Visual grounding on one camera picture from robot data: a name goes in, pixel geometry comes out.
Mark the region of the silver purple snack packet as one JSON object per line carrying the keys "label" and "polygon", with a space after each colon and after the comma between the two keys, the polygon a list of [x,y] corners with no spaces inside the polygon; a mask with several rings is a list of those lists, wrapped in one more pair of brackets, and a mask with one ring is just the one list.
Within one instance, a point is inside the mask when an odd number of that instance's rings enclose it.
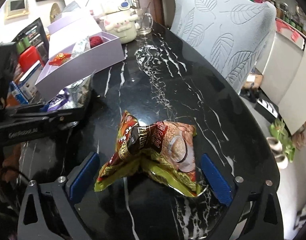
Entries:
{"label": "silver purple snack packet", "polygon": [[60,90],[48,103],[48,110],[69,109],[86,106],[91,97],[93,75],[89,75]]}

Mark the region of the red gold candy packet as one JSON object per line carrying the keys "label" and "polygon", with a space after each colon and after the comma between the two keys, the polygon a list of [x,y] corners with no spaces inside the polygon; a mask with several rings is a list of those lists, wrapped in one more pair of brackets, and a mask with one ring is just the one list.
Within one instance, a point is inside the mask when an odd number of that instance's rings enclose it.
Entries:
{"label": "red gold candy packet", "polygon": [[71,54],[69,53],[58,53],[53,59],[49,61],[49,65],[60,67],[62,64],[70,60]]}

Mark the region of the dark red fluffy scrunchie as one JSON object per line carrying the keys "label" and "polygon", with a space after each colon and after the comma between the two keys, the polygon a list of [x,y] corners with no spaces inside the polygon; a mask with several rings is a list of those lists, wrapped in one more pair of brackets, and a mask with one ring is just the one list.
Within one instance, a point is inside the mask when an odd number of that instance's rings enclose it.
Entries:
{"label": "dark red fluffy scrunchie", "polygon": [[92,36],[89,38],[90,48],[97,47],[104,43],[104,40],[101,36]]}

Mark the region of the green brown snack packet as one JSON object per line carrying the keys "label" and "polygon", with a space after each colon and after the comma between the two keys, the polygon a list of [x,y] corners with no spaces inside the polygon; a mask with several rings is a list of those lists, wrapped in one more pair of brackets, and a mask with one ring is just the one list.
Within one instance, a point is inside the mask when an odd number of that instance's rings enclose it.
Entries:
{"label": "green brown snack packet", "polygon": [[94,190],[103,191],[117,179],[142,169],[150,178],[178,193],[197,197],[203,187],[196,180],[195,136],[194,125],[158,121],[142,126],[125,111],[119,124],[115,153],[101,167]]}

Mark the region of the white blue medicine box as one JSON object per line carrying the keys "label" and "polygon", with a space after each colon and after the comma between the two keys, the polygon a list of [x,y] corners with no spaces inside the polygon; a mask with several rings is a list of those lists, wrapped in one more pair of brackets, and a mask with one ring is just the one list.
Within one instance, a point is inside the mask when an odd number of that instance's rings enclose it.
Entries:
{"label": "white blue medicine box", "polygon": [[43,70],[43,65],[40,61],[36,61],[20,78],[18,87],[24,96],[30,100],[37,93],[35,83]]}

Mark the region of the red plastic container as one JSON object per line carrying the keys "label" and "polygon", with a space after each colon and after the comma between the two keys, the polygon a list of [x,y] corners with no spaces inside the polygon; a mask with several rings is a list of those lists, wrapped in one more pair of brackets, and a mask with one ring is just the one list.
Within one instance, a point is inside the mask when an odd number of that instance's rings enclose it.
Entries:
{"label": "red plastic container", "polygon": [[35,46],[28,47],[19,57],[18,62],[22,72],[27,72],[37,61],[40,61],[42,66],[44,62]]}

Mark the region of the lilac open gift box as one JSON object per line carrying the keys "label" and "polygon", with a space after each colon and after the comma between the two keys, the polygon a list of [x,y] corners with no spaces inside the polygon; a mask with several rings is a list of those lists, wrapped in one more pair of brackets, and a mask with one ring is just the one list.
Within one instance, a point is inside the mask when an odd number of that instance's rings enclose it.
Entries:
{"label": "lilac open gift box", "polygon": [[102,31],[88,11],[66,12],[48,31],[49,60],[35,83],[46,101],[68,85],[125,59],[120,39]]}

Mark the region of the black menu stand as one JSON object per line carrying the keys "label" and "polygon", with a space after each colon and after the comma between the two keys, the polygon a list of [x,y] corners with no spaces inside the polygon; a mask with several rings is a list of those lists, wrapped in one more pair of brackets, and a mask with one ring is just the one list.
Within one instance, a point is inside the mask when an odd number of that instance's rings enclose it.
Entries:
{"label": "black menu stand", "polygon": [[34,22],[22,29],[12,40],[12,42],[19,43],[21,40],[23,48],[34,46],[39,52],[41,59],[44,63],[49,60],[49,41],[44,30],[41,18],[36,19]]}

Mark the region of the cream cartoon kettle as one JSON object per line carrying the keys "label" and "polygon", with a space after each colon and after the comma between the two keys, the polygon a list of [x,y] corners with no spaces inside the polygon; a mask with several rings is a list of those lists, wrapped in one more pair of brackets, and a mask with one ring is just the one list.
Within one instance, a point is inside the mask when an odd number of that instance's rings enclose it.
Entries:
{"label": "cream cartoon kettle", "polygon": [[100,18],[100,22],[104,26],[104,30],[120,39],[121,44],[133,41],[137,36],[139,24],[138,14],[131,9],[130,3],[121,0],[118,4],[119,11],[107,14]]}

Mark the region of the clear glass mug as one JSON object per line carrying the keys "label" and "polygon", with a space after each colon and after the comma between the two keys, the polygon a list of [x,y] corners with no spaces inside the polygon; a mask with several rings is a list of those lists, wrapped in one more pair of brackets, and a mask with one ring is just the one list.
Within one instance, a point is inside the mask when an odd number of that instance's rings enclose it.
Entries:
{"label": "clear glass mug", "polygon": [[135,14],[138,16],[135,21],[137,35],[144,36],[150,34],[154,23],[150,10],[148,8],[139,8],[135,10]]}

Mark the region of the grey leaf pattern chair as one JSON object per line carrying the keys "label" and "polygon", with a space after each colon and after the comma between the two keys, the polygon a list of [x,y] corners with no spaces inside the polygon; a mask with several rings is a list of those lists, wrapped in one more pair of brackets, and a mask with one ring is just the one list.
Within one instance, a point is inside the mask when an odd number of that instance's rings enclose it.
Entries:
{"label": "grey leaf pattern chair", "polygon": [[240,92],[276,30],[276,9],[250,0],[175,0],[171,31]]}

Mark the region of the wall intercom panel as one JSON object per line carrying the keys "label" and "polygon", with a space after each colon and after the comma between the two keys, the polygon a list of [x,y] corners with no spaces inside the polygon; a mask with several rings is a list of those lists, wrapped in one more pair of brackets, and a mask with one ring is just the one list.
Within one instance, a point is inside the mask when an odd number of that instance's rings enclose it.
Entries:
{"label": "wall intercom panel", "polygon": [[4,18],[10,20],[29,14],[28,0],[7,0],[4,6]]}

